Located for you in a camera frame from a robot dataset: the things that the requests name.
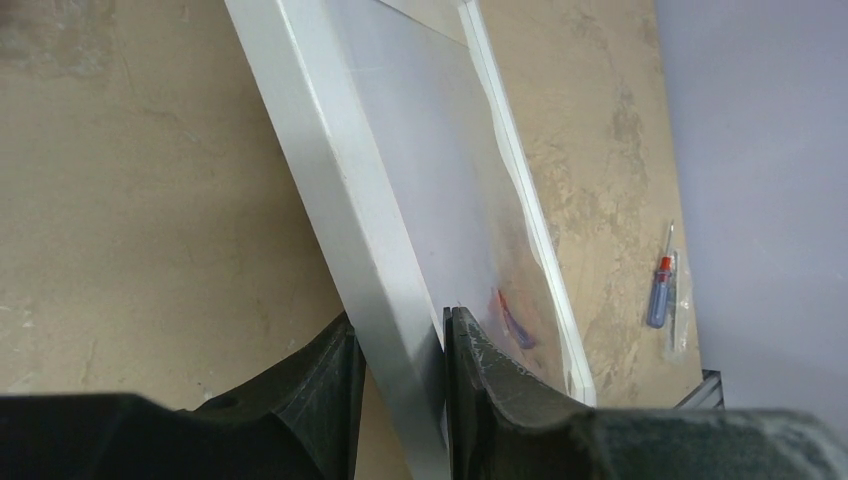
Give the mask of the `blue handled screwdriver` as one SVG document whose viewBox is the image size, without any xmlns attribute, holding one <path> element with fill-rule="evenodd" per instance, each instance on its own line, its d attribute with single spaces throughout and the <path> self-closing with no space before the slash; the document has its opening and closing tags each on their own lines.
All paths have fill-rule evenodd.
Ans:
<svg viewBox="0 0 848 480">
<path fill-rule="evenodd" d="M 665 324 L 668 307 L 668 294 L 673 278 L 673 248 L 674 221 L 669 223 L 665 252 L 655 270 L 651 295 L 648 305 L 646 323 L 654 329 L 661 329 Z"/>
</svg>

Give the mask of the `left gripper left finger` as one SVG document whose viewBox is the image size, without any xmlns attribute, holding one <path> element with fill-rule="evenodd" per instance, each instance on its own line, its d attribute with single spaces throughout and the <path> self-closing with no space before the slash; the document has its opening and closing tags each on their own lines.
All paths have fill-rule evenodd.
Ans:
<svg viewBox="0 0 848 480">
<path fill-rule="evenodd" d="M 365 360 L 346 314 L 245 383 L 191 411 L 205 432 L 178 479 L 351 479 Z"/>
</svg>

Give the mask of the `white picture frame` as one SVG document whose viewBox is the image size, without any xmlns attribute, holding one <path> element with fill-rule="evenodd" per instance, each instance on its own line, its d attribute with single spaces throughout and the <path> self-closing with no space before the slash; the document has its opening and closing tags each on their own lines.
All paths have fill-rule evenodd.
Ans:
<svg viewBox="0 0 848 480">
<path fill-rule="evenodd" d="M 447 307 L 594 404 L 480 3 L 227 9 L 412 476 L 450 475 Z"/>
</svg>

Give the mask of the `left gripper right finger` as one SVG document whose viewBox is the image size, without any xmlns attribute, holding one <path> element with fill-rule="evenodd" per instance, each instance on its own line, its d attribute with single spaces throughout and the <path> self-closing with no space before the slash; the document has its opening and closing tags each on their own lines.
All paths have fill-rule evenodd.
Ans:
<svg viewBox="0 0 848 480">
<path fill-rule="evenodd" d="M 452 477 L 596 478 L 571 423 L 589 407 L 506 354 L 467 308 L 445 308 L 443 319 Z"/>
</svg>

